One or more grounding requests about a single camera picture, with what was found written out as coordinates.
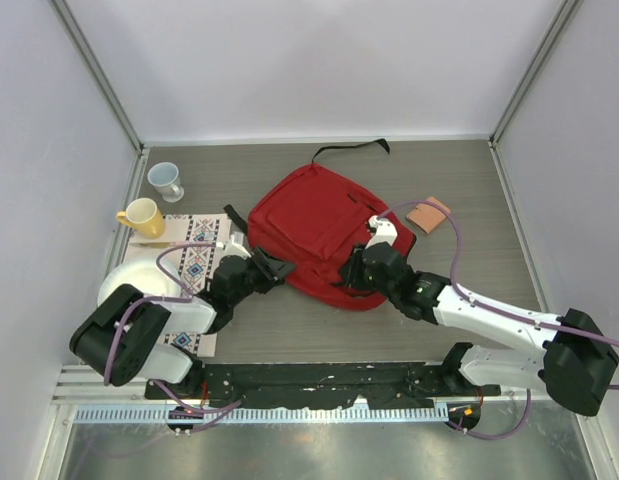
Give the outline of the red backpack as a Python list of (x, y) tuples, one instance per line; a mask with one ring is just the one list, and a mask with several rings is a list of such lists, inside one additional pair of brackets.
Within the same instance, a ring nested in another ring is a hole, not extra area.
[(365, 187), (311, 162), (288, 174), (251, 210), (246, 219), (224, 207), (251, 247), (296, 265), (290, 286), (327, 305), (368, 311), (385, 298), (349, 287), (342, 268), (353, 249), (371, 238), (366, 223), (388, 206)]

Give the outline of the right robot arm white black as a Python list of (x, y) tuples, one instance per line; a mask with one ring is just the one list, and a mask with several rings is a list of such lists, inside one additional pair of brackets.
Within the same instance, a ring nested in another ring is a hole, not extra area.
[(451, 279), (413, 269), (386, 242), (356, 246), (340, 268), (345, 286), (379, 293), (405, 317), (466, 330), (501, 344), (453, 348), (440, 380), (454, 395), (500, 385), (544, 392), (565, 409), (598, 414), (619, 365), (616, 343), (590, 315), (525, 310), (462, 288)]

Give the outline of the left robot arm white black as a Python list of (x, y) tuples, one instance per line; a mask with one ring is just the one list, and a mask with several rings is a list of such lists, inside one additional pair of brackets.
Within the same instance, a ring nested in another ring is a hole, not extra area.
[(239, 303), (283, 284), (295, 269), (294, 263), (256, 247), (223, 256), (204, 288), (186, 297), (148, 295), (122, 284), (78, 327), (69, 349), (102, 375), (106, 386), (121, 387), (144, 377), (167, 383), (179, 398), (192, 398), (202, 385), (201, 373), (192, 368), (194, 357), (159, 339), (178, 332), (219, 332)]

